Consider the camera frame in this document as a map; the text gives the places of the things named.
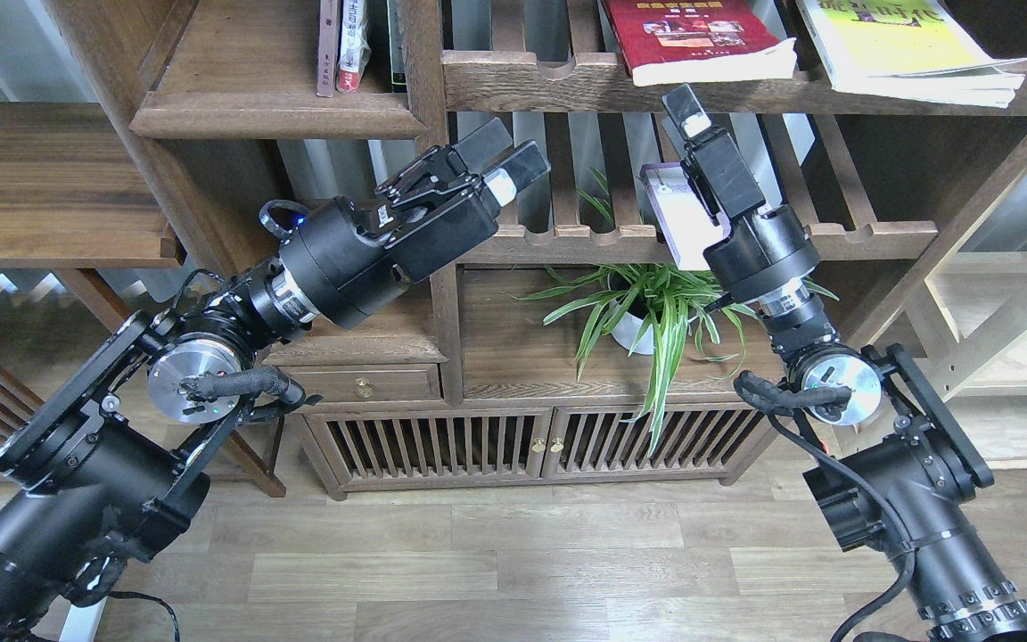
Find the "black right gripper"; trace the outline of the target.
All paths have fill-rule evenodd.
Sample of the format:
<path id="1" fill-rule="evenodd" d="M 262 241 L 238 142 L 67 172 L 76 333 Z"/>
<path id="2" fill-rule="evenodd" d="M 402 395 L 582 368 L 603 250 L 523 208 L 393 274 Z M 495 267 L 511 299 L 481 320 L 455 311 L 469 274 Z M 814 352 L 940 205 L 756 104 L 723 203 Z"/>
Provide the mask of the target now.
<path id="1" fill-rule="evenodd" d="M 681 166 L 708 212 L 727 224 L 727 235 L 702 251 L 708 269 L 737 303 L 749 303 L 817 266 L 816 248 L 792 207 L 762 214 L 757 180 L 728 130 L 713 127 L 692 86 L 661 98 L 673 129 L 685 141 Z"/>

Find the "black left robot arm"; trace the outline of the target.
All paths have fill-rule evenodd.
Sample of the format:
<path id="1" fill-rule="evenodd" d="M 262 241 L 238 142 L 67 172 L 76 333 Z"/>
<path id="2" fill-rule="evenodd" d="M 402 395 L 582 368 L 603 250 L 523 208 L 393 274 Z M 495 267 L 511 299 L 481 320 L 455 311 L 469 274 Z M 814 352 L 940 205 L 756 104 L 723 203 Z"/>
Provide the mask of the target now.
<path id="1" fill-rule="evenodd" d="M 236 430 L 319 402 L 261 352 L 317 317 L 366 320 L 495 235 L 501 209 L 549 169 L 493 119 L 414 159 L 372 207 L 269 201 L 274 256 L 199 308 L 128 318 L 0 448 L 21 488 L 0 511 L 0 641 L 29 641 L 58 597 L 102 601 L 127 562 L 188 530 L 204 468 Z"/>

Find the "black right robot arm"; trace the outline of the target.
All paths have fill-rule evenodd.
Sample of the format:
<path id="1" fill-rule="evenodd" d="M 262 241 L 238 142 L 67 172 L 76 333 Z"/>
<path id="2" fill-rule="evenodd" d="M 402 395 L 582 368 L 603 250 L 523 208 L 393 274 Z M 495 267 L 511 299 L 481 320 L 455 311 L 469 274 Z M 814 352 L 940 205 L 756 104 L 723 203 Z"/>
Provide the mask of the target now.
<path id="1" fill-rule="evenodd" d="M 804 480 L 839 546 L 882 552 L 898 573 L 835 641 L 904 592 L 931 641 L 1027 641 L 1027 602 L 961 508 L 994 482 L 985 459 L 904 347 L 842 344 L 804 284 L 819 262 L 808 231 L 791 207 L 765 207 L 734 139 L 693 89 L 661 101 L 687 182 L 724 232 L 702 251 L 724 288 L 719 306 L 753 305 L 785 366 L 779 383 L 745 371 L 736 393 L 815 457 Z"/>

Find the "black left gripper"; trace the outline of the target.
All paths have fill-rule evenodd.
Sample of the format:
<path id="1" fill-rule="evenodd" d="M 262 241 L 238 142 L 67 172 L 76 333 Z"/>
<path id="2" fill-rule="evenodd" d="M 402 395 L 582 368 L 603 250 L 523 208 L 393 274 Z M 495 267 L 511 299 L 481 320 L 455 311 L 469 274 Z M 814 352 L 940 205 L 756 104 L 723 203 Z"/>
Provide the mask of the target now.
<path id="1" fill-rule="evenodd" d="M 488 240 L 498 209 L 551 169 L 537 141 L 492 164 L 511 146 L 505 123 L 490 118 L 376 187 L 375 207 L 335 198 L 301 217 L 280 251 L 283 316 L 294 324 L 324 316 L 350 328 Z"/>

